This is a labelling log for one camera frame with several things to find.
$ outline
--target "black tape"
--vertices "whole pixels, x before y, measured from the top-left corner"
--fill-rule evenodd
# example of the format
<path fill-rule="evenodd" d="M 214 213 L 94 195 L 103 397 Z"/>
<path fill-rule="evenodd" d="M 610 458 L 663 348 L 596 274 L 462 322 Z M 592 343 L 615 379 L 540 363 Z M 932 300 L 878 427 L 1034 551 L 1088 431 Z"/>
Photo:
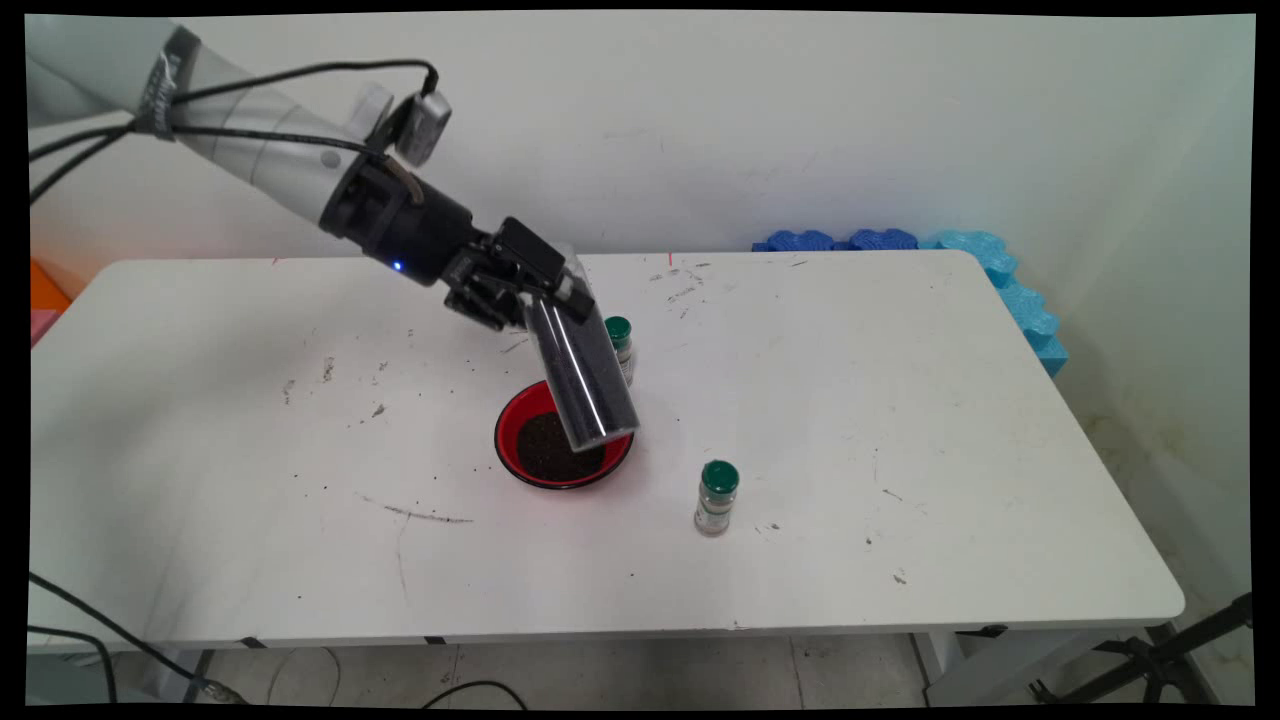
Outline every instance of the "black tape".
<path fill-rule="evenodd" d="M 151 65 L 151 74 L 142 90 L 142 101 L 138 102 L 136 119 L 138 132 L 173 142 L 173 118 L 170 117 L 173 96 L 179 88 L 187 87 L 197 47 L 200 47 L 200 38 L 182 26 L 165 44 L 155 65 Z"/>

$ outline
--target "transparent cylinder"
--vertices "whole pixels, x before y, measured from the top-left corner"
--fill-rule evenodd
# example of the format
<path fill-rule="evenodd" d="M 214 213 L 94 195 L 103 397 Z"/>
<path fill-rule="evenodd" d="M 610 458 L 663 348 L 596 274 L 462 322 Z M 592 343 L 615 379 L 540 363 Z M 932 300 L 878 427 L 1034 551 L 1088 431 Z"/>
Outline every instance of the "transparent cylinder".
<path fill-rule="evenodd" d="M 586 282 L 572 250 L 557 250 L 566 268 Z M 636 432 L 640 419 L 599 306 L 581 324 L 541 299 L 526 300 L 524 311 L 570 447 L 581 452 Z"/>

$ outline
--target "green cap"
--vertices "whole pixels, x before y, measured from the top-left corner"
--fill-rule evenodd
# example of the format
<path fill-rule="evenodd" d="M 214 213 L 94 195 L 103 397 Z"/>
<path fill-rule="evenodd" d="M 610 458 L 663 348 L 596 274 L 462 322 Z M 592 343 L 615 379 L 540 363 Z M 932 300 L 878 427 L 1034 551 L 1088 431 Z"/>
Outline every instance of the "green cap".
<path fill-rule="evenodd" d="M 604 320 L 604 329 L 609 331 L 609 342 L 613 343 L 613 350 L 622 350 L 627 345 L 627 338 L 631 337 L 631 322 L 622 315 Z"/>
<path fill-rule="evenodd" d="M 703 484 L 716 495 L 728 495 L 737 489 L 737 469 L 723 460 L 703 465 Z"/>

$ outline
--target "red bowl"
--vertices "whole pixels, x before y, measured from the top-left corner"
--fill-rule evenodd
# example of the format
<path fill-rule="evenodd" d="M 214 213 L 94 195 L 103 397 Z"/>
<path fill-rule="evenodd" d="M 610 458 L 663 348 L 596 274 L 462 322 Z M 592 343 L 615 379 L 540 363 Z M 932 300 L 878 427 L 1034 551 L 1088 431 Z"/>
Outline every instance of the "red bowl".
<path fill-rule="evenodd" d="M 498 450 L 498 460 L 502 460 L 503 466 L 506 466 L 512 475 L 516 475 L 521 480 L 540 488 L 580 488 L 582 486 L 589 486 L 616 470 L 618 465 L 622 464 L 622 459 L 627 456 L 627 452 L 631 452 L 631 441 L 635 436 L 626 436 L 605 443 L 604 464 L 600 465 L 599 470 L 585 478 L 559 483 L 535 478 L 529 474 L 529 471 L 525 470 L 524 465 L 520 462 L 520 455 L 516 452 L 516 438 L 520 437 L 520 429 L 525 427 L 525 423 L 538 415 L 554 411 L 556 400 L 552 398 L 552 391 L 547 387 L 547 380 L 534 383 L 520 391 L 516 397 L 512 397 L 511 401 L 507 402 L 507 406 L 502 409 L 502 414 L 498 415 L 498 425 L 493 429 L 493 445 Z"/>

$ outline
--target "foam block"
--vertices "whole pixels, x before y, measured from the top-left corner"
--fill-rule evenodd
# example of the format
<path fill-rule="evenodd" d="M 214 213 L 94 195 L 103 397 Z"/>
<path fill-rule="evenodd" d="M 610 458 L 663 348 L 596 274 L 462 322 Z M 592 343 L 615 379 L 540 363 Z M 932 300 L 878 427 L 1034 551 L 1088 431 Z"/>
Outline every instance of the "foam block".
<path fill-rule="evenodd" d="M 1005 241 L 989 232 L 942 231 L 929 238 L 929 245 L 932 249 L 964 250 L 973 255 L 997 288 L 1007 287 L 1018 269 L 1018 260 L 1005 252 Z"/>
<path fill-rule="evenodd" d="M 1000 299 L 1005 301 L 1005 307 L 1018 322 L 1027 342 L 1036 350 L 1043 348 L 1057 332 L 1057 316 L 1044 310 L 1044 296 L 1029 287 L 1023 287 L 1018 279 L 1010 281 L 1007 287 L 998 288 Z"/>
<path fill-rule="evenodd" d="M 836 241 L 827 233 L 805 231 L 800 234 L 778 231 L 764 242 L 751 243 L 751 252 L 795 252 L 801 250 L 835 250 Z"/>
<path fill-rule="evenodd" d="M 1066 348 L 1056 337 L 1048 338 L 1044 347 L 1036 351 L 1036 356 L 1041 359 L 1041 365 L 1044 366 L 1051 378 L 1062 369 L 1062 365 L 1066 365 L 1068 359 Z"/>
<path fill-rule="evenodd" d="M 897 228 L 884 232 L 860 229 L 849 238 L 849 250 L 916 250 L 915 236 Z"/>

